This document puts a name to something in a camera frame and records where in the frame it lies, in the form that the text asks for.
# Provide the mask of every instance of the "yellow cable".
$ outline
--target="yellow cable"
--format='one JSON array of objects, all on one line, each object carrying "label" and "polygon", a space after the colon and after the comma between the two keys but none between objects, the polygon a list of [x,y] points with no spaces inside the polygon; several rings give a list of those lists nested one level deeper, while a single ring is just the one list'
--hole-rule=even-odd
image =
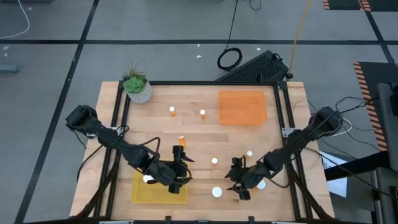
[{"label": "yellow cable", "polygon": [[294,39],[292,58],[290,59],[290,68],[289,68],[289,73],[290,74],[292,74],[292,69],[293,69],[294,50],[296,49],[296,42],[297,42],[297,39],[300,36],[301,29],[303,28],[303,25],[304,25],[305,16],[307,15],[308,8],[310,8],[310,5],[311,5],[311,0],[308,0],[307,1],[307,5],[305,6],[303,17],[301,18],[300,26],[298,27],[298,31],[297,31],[296,37]]}]

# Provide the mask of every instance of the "white paper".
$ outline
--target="white paper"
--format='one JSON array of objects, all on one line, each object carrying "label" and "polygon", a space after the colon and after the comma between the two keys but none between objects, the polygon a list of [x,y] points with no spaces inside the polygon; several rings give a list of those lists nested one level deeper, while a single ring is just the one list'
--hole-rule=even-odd
[{"label": "white paper", "polygon": [[[329,154],[327,154],[325,152],[320,152],[320,153],[323,156],[325,156],[326,158],[332,160],[333,162],[335,162],[335,163],[337,163],[339,165],[347,162],[347,161],[339,159],[339,158],[337,158],[335,156],[329,155]],[[323,168],[324,169],[336,166],[332,162],[330,162],[328,159],[322,158],[322,160],[323,160]],[[341,179],[338,179],[338,180],[328,181],[328,189],[333,194],[337,194],[337,195],[340,195],[342,197],[347,197],[347,177],[341,178]]]}]

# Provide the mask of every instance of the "orange and black hazard tape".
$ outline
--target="orange and black hazard tape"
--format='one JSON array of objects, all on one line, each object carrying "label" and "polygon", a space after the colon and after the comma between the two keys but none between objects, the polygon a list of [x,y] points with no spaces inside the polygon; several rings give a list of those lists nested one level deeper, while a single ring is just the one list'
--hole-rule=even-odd
[{"label": "orange and black hazard tape", "polygon": [[322,0],[322,3],[323,3],[323,7],[324,7],[325,9],[327,9],[327,10],[330,9],[328,0]]},{"label": "orange and black hazard tape", "polygon": [[358,0],[359,6],[361,7],[361,10],[365,11],[371,11],[371,6],[369,5],[368,0]]},{"label": "orange and black hazard tape", "polygon": [[[354,70],[356,74],[356,78],[359,82],[359,87],[361,88],[362,96],[365,100],[370,100],[372,97],[368,90],[368,85],[366,84],[365,77],[363,75],[363,71],[359,62],[354,62]],[[377,143],[379,144],[379,149],[381,151],[387,150],[386,138],[384,137],[383,131],[380,126],[379,118],[377,118],[376,110],[373,104],[366,105],[366,109],[368,110],[368,115],[371,119],[372,127],[374,128],[374,133],[376,135]]]},{"label": "orange and black hazard tape", "polygon": [[[326,10],[330,9],[329,1],[328,0],[322,0],[323,7]],[[365,11],[371,11],[371,5],[369,4],[368,0],[358,0],[359,7],[361,10]]]}]

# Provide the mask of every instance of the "white cable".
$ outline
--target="white cable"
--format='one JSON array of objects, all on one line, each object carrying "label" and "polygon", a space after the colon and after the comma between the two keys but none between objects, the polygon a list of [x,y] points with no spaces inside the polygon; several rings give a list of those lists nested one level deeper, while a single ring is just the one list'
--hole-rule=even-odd
[{"label": "white cable", "polygon": [[347,123],[349,124],[349,129],[348,129],[347,131],[343,131],[342,133],[334,134],[334,135],[332,135],[331,137],[339,136],[340,134],[345,134],[345,133],[349,132],[349,131],[353,128],[353,124],[351,124],[351,122],[348,121],[348,119],[346,119],[346,118],[343,118],[343,119],[344,119],[345,121],[347,121]]},{"label": "white cable", "polygon": [[27,28],[26,28],[26,30],[24,31],[24,32],[20,32],[20,33],[18,33],[18,34],[15,34],[15,35],[10,35],[10,36],[5,36],[5,37],[0,37],[0,40],[2,40],[2,39],[6,39],[6,38],[11,38],[11,37],[16,37],[16,36],[18,36],[18,35],[21,35],[21,34],[25,34],[28,30],[29,30],[29,28],[30,28],[30,22],[29,22],[29,18],[27,17],[27,14],[26,14],[26,12],[25,12],[25,10],[24,10],[24,8],[22,7],[22,4],[21,4],[21,0],[18,0],[18,3],[19,3],[19,6],[21,7],[21,9],[22,9],[22,12],[24,13],[24,15],[25,15],[25,18],[26,18],[26,21],[27,21]]}]

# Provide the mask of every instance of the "potted plant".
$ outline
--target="potted plant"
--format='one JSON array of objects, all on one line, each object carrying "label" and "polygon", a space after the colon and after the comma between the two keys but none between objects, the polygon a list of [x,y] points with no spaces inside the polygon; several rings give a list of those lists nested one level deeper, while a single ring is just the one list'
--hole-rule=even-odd
[{"label": "potted plant", "polygon": [[131,64],[129,71],[123,75],[123,87],[131,101],[144,104],[152,98],[152,87],[144,73],[138,72],[136,67]]}]

